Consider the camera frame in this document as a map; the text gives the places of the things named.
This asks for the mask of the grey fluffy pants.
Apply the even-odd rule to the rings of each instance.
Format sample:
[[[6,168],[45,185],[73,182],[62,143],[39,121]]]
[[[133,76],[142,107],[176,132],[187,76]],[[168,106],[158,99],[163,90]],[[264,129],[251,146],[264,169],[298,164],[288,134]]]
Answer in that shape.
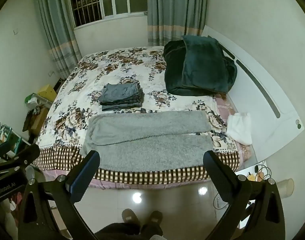
[[[80,154],[100,155],[100,167],[121,172],[165,171],[202,165],[212,150],[204,111],[109,113],[90,118]]]

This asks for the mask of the right brown slipper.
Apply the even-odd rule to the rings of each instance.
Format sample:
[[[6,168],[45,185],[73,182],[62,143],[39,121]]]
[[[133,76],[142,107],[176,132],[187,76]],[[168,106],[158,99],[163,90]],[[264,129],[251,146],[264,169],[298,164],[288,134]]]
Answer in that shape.
[[[154,223],[157,225],[161,225],[163,220],[163,213],[161,211],[155,210],[148,217],[148,224]]]

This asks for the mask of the right grey-green curtain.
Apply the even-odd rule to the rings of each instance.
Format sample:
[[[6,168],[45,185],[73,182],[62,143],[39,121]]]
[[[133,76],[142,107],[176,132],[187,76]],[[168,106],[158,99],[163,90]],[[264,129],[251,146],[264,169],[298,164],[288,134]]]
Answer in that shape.
[[[184,35],[200,36],[208,0],[148,0],[148,45],[164,46]]]

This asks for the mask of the white bedside table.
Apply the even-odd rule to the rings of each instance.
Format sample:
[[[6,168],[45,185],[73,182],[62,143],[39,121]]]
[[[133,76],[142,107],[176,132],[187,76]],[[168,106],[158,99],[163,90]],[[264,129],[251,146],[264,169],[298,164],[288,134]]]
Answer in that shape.
[[[266,161],[262,161],[251,167],[245,168],[235,173],[236,175],[243,175],[251,181],[262,181],[271,177],[272,171],[267,166]]]

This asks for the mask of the floral bed sheet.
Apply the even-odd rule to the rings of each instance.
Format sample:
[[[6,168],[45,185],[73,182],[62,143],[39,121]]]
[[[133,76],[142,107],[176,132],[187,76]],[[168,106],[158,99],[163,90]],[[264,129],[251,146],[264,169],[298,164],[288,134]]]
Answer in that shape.
[[[64,82],[42,125],[35,165],[53,176],[67,174],[82,161],[80,150],[90,118],[105,114],[203,111],[210,129],[196,132],[221,161],[236,171],[244,146],[226,134],[233,108],[223,95],[167,91],[162,47],[125,48],[89,54]]]

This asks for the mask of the translucent plastic cup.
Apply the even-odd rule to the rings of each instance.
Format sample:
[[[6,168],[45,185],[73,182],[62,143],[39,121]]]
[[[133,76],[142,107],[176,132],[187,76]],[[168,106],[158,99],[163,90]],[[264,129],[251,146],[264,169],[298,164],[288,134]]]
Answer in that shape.
[[[295,189],[295,182],[292,178],[277,182],[277,188],[281,199],[290,197]]]

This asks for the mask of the white headboard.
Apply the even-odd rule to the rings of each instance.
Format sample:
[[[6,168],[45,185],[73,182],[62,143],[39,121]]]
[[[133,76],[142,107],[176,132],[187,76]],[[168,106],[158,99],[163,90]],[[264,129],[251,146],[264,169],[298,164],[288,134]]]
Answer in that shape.
[[[237,112],[251,116],[253,161],[267,159],[304,131],[285,92],[255,58],[209,26],[204,27],[202,35],[218,40],[238,69],[228,97]]]

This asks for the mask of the white cloth on bed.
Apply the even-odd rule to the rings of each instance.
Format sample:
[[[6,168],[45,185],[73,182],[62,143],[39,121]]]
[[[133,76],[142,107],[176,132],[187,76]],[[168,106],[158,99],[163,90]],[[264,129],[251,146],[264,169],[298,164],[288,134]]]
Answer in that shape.
[[[235,113],[227,119],[226,134],[238,143],[249,146],[252,144],[251,116],[249,113]]]

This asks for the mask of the left grey-green curtain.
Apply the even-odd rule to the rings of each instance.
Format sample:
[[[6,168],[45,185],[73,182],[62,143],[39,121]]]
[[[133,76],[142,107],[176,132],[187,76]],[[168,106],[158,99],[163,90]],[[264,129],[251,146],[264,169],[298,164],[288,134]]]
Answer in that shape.
[[[40,28],[59,77],[70,76],[82,56],[69,14],[68,0],[34,0]]]

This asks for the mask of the stack of folded grey pants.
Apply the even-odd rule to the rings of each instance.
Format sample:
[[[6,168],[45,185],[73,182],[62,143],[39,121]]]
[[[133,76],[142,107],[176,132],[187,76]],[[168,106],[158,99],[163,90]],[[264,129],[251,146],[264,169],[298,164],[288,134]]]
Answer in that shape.
[[[102,111],[142,107],[144,93],[140,83],[106,84],[98,98]]]

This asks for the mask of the left brown slipper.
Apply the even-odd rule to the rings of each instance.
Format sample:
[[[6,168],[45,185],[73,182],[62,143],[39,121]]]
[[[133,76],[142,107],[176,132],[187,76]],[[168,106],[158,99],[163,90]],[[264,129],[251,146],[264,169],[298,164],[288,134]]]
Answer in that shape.
[[[121,213],[123,222],[127,225],[140,227],[140,221],[136,214],[131,209],[125,209]]]

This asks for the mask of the dark green folded blanket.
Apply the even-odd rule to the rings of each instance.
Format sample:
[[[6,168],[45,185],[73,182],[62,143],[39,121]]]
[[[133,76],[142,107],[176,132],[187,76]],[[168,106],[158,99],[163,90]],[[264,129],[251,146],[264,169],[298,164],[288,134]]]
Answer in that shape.
[[[234,61],[212,37],[185,35],[170,41],[164,46],[163,57],[165,87],[174,95],[226,94],[238,73]]]

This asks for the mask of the cluttered side shelf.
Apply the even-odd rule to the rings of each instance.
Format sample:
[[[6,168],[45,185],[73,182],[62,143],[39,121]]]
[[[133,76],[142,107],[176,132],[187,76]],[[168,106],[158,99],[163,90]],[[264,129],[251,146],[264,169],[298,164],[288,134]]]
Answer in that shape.
[[[29,138],[25,140],[10,126],[0,124],[0,152],[5,150],[6,152],[10,151],[13,154],[18,154],[34,143],[41,132],[53,102],[54,99],[48,99],[36,93],[27,96],[24,103],[28,108],[28,113],[25,117],[22,131],[28,132]],[[0,158],[7,159],[5,155],[5,153],[0,153]]]

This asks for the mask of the yellow box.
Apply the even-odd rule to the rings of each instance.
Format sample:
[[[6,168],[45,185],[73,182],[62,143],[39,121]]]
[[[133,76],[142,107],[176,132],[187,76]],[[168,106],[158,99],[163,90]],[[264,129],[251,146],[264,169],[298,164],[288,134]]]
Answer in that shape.
[[[54,102],[57,97],[57,93],[51,85],[45,85],[40,88],[37,94],[50,102]]]

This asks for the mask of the grey-green curtain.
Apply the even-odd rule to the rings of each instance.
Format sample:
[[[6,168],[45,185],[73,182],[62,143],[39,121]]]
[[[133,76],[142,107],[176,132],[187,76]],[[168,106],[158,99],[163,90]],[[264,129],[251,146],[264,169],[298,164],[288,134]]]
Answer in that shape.
[[[148,0],[148,45],[164,46],[184,35],[200,36],[208,0]]]
[[[70,76],[82,56],[69,14],[68,0],[34,0],[40,28],[59,77]]]

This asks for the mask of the brown slipper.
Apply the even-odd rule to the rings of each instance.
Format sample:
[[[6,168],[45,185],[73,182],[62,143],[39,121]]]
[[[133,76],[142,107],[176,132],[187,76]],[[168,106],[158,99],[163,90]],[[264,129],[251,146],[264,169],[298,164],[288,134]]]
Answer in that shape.
[[[140,221],[136,214],[131,209],[125,209],[121,213],[123,222],[127,225],[140,227]]]
[[[161,225],[163,220],[163,213],[161,211],[155,210],[148,217],[148,224],[154,223],[157,225]]]

